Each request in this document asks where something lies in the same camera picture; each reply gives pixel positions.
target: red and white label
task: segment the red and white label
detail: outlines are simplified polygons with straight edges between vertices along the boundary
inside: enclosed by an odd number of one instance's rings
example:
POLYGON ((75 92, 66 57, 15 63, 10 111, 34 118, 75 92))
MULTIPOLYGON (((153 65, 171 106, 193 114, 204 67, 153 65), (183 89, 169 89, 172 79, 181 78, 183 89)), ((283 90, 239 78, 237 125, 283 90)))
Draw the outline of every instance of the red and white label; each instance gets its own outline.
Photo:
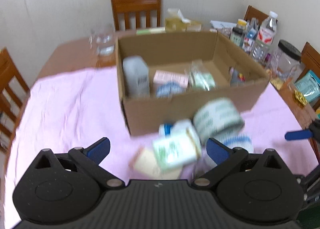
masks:
POLYGON ((271 44, 275 33, 267 28, 260 27, 257 39, 265 44, 271 44))

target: teal snack bag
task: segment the teal snack bag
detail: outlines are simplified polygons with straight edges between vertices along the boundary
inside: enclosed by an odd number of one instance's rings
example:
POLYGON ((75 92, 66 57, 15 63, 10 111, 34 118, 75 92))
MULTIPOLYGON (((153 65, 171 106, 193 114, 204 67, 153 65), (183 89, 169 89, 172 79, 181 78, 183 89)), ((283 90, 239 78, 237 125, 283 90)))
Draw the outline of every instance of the teal snack bag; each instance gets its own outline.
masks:
POLYGON ((309 103, 320 96, 320 79, 312 70, 308 71, 302 79, 297 81, 295 86, 309 103))

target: chair backrest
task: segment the chair backrest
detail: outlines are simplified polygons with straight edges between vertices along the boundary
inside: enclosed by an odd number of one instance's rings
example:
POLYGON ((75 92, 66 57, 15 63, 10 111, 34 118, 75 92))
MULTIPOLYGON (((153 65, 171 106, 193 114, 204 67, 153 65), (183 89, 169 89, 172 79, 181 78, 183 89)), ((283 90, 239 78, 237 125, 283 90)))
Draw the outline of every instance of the chair backrest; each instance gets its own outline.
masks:
POLYGON ((146 12, 146 28, 151 27, 150 12, 157 11, 157 27, 160 26, 161 0, 111 0, 115 29, 119 31, 118 14, 124 14, 125 29, 130 29, 130 13, 135 13, 136 29, 141 28, 140 12, 146 12))
MULTIPOLYGON (((17 104, 19 108, 22 107, 22 102, 19 97, 13 92, 9 86, 9 82, 16 77, 23 90, 27 93, 29 87, 23 80, 17 67, 13 63, 6 48, 0 50, 0 111, 4 112, 13 122, 16 121, 17 116, 12 113, 10 104, 3 95, 5 90, 11 99, 17 104)), ((0 124, 0 131, 10 138, 12 132, 9 131, 3 124, 0 124)))
MULTIPOLYGON (((298 77, 297 81, 301 79, 309 70, 312 70, 317 77, 320 77, 320 54, 313 48, 310 43, 306 42, 301 52, 301 62, 305 64, 305 68, 298 77)), ((320 100, 316 102, 313 109, 320 107, 320 100)))
POLYGON ((258 9, 248 6, 247 12, 245 13, 244 20, 251 21, 252 18, 256 18, 259 21, 259 25, 263 22, 264 19, 268 17, 264 12, 259 11, 258 9))

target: metal screw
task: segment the metal screw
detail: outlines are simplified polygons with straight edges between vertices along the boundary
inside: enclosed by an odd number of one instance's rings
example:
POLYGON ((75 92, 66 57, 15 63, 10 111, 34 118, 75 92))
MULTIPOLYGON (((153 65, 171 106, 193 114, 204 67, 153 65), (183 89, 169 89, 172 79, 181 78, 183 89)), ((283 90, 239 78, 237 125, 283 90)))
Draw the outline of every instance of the metal screw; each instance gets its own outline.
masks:
POLYGON ((206 179, 206 178, 198 178, 195 180, 195 184, 197 186, 209 186, 210 185, 210 180, 206 179))
POLYGON ((122 185, 122 181, 119 180, 118 178, 112 178, 107 181, 107 185, 110 187, 118 187, 122 185))

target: plastic water bottle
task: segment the plastic water bottle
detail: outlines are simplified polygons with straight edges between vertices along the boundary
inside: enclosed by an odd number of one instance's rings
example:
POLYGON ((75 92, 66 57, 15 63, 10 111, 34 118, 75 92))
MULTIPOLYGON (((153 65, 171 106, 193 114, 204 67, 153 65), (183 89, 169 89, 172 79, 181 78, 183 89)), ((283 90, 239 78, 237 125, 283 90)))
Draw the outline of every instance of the plastic water bottle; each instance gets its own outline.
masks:
POLYGON ((127 57, 122 63, 125 81, 130 97, 148 96, 149 68, 141 56, 127 57))
POLYGON ((259 29, 257 39, 250 53, 250 56, 257 62, 263 64, 265 57, 267 56, 270 45, 273 42, 273 38, 277 32, 276 19, 278 14, 270 11, 269 17, 265 19, 259 29))

